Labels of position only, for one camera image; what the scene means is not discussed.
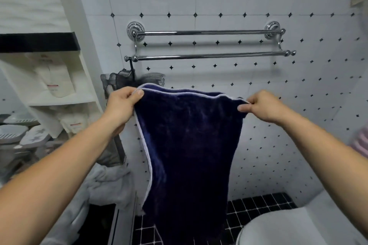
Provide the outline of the person's right hand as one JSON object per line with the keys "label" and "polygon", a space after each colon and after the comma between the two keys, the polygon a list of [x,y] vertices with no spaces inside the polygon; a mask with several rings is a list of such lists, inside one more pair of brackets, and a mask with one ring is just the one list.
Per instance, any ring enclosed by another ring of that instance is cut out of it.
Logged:
{"label": "person's right hand", "polygon": [[276,96],[266,90],[260,90],[247,98],[246,104],[255,104],[255,115],[258,119],[280,125],[291,109],[283,104]]}

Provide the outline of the person's left hand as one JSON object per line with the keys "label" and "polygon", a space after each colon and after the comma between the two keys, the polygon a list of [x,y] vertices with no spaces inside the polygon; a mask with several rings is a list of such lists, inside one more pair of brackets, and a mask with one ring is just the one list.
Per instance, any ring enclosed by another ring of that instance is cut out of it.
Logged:
{"label": "person's left hand", "polygon": [[124,87],[113,91],[108,98],[102,117],[113,132],[113,136],[117,136],[122,132],[125,124],[133,115],[135,105],[131,104],[131,93],[136,89],[140,88]]}

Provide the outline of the dark blue towel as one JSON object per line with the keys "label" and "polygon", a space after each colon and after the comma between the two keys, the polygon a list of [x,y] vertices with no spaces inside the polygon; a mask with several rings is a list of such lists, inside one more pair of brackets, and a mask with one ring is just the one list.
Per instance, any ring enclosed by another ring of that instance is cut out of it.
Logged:
{"label": "dark blue towel", "polygon": [[232,160],[248,102],[220,92],[139,86],[134,106],[150,179],[142,209],[163,245],[218,238],[228,205]]}

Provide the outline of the person's right forearm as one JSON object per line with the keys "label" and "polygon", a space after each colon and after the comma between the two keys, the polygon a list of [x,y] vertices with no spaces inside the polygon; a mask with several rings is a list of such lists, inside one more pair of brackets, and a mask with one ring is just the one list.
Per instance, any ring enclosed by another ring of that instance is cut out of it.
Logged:
{"label": "person's right forearm", "polygon": [[277,117],[335,204],[368,235],[368,159],[288,107]]}

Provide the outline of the person's left forearm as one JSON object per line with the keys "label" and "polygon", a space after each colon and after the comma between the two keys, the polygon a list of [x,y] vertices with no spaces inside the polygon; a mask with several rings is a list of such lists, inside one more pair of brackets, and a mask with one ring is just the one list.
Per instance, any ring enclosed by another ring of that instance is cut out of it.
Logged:
{"label": "person's left forearm", "polygon": [[0,245],[39,245],[125,122],[105,112],[0,188]]}

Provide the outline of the black mesh bath sponge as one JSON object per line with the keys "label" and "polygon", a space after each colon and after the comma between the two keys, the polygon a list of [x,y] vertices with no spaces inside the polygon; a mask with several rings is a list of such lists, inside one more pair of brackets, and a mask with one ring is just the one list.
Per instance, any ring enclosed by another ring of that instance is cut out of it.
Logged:
{"label": "black mesh bath sponge", "polygon": [[123,69],[118,73],[101,74],[100,79],[103,85],[104,97],[108,100],[113,91],[123,87],[137,88],[143,84],[155,84],[157,89],[163,88],[165,83],[165,75],[161,73],[150,73],[144,75],[137,75],[134,70]]}

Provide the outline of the cream paper bag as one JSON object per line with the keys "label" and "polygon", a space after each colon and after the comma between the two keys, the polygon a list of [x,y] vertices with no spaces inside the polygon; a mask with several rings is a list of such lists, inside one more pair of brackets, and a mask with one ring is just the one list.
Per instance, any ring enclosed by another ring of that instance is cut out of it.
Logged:
{"label": "cream paper bag", "polygon": [[99,117],[94,103],[49,106],[69,137],[86,129]]}
{"label": "cream paper bag", "polygon": [[32,52],[26,53],[25,56],[54,97],[62,98],[75,93],[69,71],[60,53]]}

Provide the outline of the white shelf unit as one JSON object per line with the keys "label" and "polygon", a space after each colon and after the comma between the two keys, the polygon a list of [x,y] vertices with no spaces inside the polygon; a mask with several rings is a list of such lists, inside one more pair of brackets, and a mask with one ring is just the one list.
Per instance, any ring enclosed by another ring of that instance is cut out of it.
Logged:
{"label": "white shelf unit", "polygon": [[49,135],[75,136],[103,113],[100,67],[88,70],[76,34],[0,34],[0,70]]}

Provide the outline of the grey towel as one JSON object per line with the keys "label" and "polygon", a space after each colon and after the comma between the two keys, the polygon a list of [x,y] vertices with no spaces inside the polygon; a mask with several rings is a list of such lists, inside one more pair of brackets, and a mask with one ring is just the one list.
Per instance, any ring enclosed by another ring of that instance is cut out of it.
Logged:
{"label": "grey towel", "polygon": [[90,205],[115,204],[124,210],[130,207],[133,183],[132,173],[125,166],[106,167],[94,164],[72,201],[40,245],[72,245],[76,242]]}

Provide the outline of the white star-print slipper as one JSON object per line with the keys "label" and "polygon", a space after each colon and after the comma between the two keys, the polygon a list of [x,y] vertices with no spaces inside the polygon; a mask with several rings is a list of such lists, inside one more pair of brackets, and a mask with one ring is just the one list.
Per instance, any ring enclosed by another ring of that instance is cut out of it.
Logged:
{"label": "white star-print slipper", "polygon": [[48,130],[42,125],[32,127],[23,138],[19,145],[24,149],[32,149],[43,146],[51,138]]}

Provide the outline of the pink striped cloth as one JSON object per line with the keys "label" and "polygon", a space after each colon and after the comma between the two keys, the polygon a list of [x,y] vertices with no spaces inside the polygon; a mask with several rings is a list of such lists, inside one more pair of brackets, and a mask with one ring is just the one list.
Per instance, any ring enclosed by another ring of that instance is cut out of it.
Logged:
{"label": "pink striped cloth", "polygon": [[349,146],[368,159],[368,126],[364,126],[354,133]]}

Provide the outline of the white striped slipper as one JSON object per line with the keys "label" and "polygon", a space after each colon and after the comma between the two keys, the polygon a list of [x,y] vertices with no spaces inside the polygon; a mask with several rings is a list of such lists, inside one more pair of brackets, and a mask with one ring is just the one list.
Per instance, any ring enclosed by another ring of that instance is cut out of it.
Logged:
{"label": "white striped slipper", "polygon": [[28,130],[29,128],[27,126],[11,124],[0,125],[0,145],[21,141]]}
{"label": "white striped slipper", "polygon": [[4,119],[3,123],[28,127],[39,125],[38,120],[29,112],[13,113],[9,117]]}

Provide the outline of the white toilet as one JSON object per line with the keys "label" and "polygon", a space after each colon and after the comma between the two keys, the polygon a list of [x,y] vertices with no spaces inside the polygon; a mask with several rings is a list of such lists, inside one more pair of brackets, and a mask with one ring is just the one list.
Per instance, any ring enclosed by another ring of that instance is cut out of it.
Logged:
{"label": "white toilet", "polygon": [[368,245],[326,191],[304,207],[262,214],[245,225],[235,245]]}

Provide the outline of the chrome double towel rail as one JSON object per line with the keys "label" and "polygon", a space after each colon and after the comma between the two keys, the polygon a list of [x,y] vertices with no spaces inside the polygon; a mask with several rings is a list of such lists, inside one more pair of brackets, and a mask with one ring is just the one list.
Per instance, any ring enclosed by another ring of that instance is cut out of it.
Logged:
{"label": "chrome double towel rail", "polygon": [[[261,29],[228,30],[173,30],[149,31],[140,22],[128,24],[127,36],[132,41],[133,52],[123,57],[125,62],[157,60],[189,60],[245,57],[288,57],[295,56],[296,50],[283,49],[282,41],[286,30],[277,21],[267,23]],[[169,40],[173,51],[139,52],[146,47],[146,39],[156,40],[154,48],[159,48],[158,38]]]}

